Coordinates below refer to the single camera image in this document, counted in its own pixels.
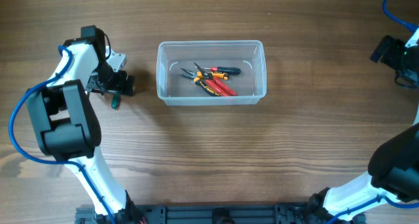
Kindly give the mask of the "green handled screwdriver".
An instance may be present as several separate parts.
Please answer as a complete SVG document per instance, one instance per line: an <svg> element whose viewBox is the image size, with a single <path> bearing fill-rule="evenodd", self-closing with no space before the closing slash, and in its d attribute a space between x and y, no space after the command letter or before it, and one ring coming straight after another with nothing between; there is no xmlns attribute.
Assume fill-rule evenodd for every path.
<svg viewBox="0 0 419 224"><path fill-rule="evenodd" d="M113 109L118 109L121 102L121 95L119 92L116 92L113 94L113 98L111 100L111 107Z"/></svg>

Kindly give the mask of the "orange black pliers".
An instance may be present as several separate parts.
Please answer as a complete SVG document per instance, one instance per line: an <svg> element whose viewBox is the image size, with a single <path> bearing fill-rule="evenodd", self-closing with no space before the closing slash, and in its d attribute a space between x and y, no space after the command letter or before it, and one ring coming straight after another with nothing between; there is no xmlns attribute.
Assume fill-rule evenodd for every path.
<svg viewBox="0 0 419 224"><path fill-rule="evenodd" d="M190 71L188 69L182 68L185 72L180 73L179 75L188 79L191 79L195 85L199 86L205 93L209 94L210 96L229 96L227 92L225 92L219 85L215 83L214 80L205 79L203 76L198 76L198 73Z"/></svg>

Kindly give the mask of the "red handled snips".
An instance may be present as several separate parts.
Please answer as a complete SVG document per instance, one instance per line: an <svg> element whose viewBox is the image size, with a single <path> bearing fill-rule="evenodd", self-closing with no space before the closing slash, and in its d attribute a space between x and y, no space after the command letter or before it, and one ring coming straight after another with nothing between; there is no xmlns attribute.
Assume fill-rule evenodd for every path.
<svg viewBox="0 0 419 224"><path fill-rule="evenodd" d="M196 68L199 70L205 83L213 89L220 96L237 96L238 94L231 89L223 80L228 80L228 73L222 71L206 71L203 67L199 66L196 62L194 63Z"/></svg>

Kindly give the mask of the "red black screwdriver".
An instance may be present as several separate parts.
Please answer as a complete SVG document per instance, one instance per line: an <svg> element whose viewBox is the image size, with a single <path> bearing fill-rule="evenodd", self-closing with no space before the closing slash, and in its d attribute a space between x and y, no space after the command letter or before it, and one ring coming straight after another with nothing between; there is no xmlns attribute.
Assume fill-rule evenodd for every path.
<svg viewBox="0 0 419 224"><path fill-rule="evenodd" d="M241 69L237 67L204 67L205 70L210 70L214 73L227 73L229 75L241 74Z"/></svg>

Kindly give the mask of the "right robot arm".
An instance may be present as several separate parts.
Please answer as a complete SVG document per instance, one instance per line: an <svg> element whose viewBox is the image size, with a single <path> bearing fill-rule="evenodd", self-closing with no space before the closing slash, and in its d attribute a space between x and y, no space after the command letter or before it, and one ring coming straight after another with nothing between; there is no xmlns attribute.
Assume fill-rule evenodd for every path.
<svg viewBox="0 0 419 224"><path fill-rule="evenodd" d="M406 42L385 36L370 59L395 70L413 88L418 87L418 34ZM418 207L418 121L382 144L367 171L350 182L311 196L304 211L306 223L352 222L377 206Z"/></svg>

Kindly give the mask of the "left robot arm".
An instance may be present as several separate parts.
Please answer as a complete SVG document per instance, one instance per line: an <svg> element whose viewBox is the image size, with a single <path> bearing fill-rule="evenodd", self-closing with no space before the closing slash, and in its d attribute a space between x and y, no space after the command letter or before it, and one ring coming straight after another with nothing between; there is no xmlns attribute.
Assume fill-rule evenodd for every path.
<svg viewBox="0 0 419 224"><path fill-rule="evenodd" d="M113 177L100 149L101 128L89 100L91 92L112 94L113 108L134 93L134 77L123 67L126 56L114 52L96 26L58 47L62 57L45 82L30 88L26 104L41 152L50 164L63 164L78 178L94 203L96 223L146 223L128 192Z"/></svg>

